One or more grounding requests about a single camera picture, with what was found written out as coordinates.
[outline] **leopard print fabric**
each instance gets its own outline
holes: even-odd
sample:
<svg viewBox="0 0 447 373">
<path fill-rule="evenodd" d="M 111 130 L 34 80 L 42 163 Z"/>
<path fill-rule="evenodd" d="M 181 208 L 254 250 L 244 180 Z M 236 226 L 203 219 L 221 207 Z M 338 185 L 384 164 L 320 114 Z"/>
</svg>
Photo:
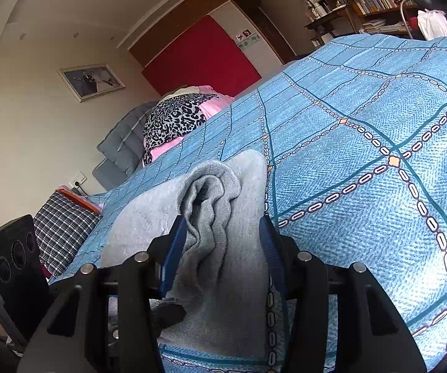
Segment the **leopard print fabric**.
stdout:
<svg viewBox="0 0 447 373">
<path fill-rule="evenodd" d="M 153 148 L 184 136 L 206 122 L 198 105 L 214 97 L 217 95 L 184 94 L 160 102 L 149 114 L 144 125 L 144 165 L 152 163 Z"/>
</svg>

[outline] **plaid bedspread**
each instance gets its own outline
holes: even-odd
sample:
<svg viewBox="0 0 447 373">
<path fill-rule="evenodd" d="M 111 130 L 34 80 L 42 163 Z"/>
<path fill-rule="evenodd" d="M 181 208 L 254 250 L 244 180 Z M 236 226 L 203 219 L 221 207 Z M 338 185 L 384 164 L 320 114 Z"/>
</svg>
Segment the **plaid bedspread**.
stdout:
<svg viewBox="0 0 447 373">
<path fill-rule="evenodd" d="M 447 350 L 447 38 L 352 35 L 296 62 L 98 195 L 103 218 L 63 277 L 99 261 L 108 229 L 134 197 L 199 160 L 246 149 L 266 156 L 264 200 L 280 232 L 325 263 L 367 264 L 435 366 Z M 336 351 L 334 298 L 331 305 L 326 369 Z M 263 306 L 262 359 L 163 346 L 165 369 L 278 371 L 294 307 L 272 284 Z"/>
</svg>

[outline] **framed photo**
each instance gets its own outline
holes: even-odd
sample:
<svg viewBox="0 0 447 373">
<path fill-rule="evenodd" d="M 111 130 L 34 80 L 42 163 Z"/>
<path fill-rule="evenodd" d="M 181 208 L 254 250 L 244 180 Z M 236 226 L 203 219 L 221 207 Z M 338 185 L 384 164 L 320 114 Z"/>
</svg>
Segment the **framed photo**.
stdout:
<svg viewBox="0 0 447 373">
<path fill-rule="evenodd" d="M 58 73 L 79 102 L 125 88 L 107 64 L 62 68 Z"/>
</svg>

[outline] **red panel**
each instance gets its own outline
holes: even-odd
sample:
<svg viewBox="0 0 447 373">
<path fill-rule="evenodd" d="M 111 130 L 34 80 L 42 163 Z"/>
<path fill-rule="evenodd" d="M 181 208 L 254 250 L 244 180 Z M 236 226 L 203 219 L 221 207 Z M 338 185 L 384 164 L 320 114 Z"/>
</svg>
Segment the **red panel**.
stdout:
<svg viewBox="0 0 447 373">
<path fill-rule="evenodd" d="M 161 95 L 182 85 L 210 85 L 236 96 L 261 77 L 210 16 L 187 29 L 142 72 Z"/>
</svg>

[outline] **checkered pillow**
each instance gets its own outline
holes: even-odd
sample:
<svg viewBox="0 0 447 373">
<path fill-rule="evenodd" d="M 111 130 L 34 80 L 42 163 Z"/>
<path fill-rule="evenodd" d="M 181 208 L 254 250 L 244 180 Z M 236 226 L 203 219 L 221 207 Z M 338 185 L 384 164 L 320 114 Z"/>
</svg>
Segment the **checkered pillow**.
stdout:
<svg viewBox="0 0 447 373">
<path fill-rule="evenodd" d="M 34 217 L 40 261 L 61 275 L 101 219 L 60 192 L 51 195 Z"/>
</svg>

